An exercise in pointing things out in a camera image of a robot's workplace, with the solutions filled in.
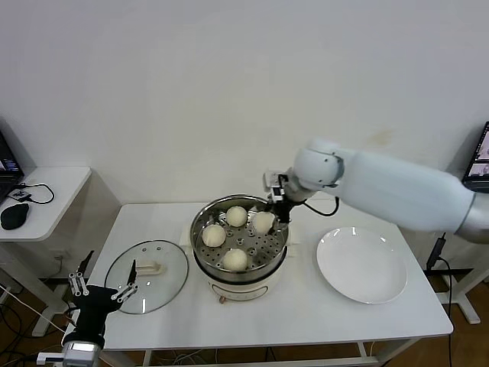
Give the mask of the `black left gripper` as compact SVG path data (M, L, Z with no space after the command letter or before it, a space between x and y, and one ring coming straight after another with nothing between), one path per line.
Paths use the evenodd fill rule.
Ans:
M132 262L127 284L118 291L95 285L87 286L84 274L94 252L90 251L78 268L68 275L73 302L79 308L75 331L81 336L102 336L107 316L118 310L118 303L124 303L138 290L135 284L136 260Z

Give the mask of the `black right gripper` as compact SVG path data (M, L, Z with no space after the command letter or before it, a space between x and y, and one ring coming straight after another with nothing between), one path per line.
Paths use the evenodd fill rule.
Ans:
M288 199L272 202L271 212L275 215L275 219L267 232L268 235L283 233L288 230L290 222L290 212L294 208L294 202Z

